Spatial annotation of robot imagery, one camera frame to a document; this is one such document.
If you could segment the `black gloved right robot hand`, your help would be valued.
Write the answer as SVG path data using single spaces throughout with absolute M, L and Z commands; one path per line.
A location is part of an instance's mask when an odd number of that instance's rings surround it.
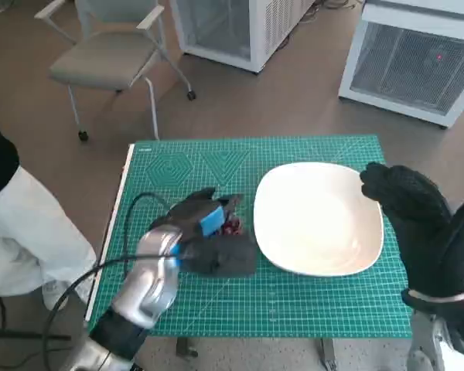
M 431 298 L 464 294 L 464 202 L 451 211 L 435 183 L 403 165 L 371 162 L 360 180 L 391 222 L 409 289 Z

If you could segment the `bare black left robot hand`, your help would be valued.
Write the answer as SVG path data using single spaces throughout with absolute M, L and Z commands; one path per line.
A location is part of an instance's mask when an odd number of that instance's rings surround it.
M 214 187 L 192 192 L 170 209 L 169 224 L 181 229 L 182 242 L 242 233 L 241 220 L 235 210 L 244 196 L 236 193 L 215 198 L 215 192 Z

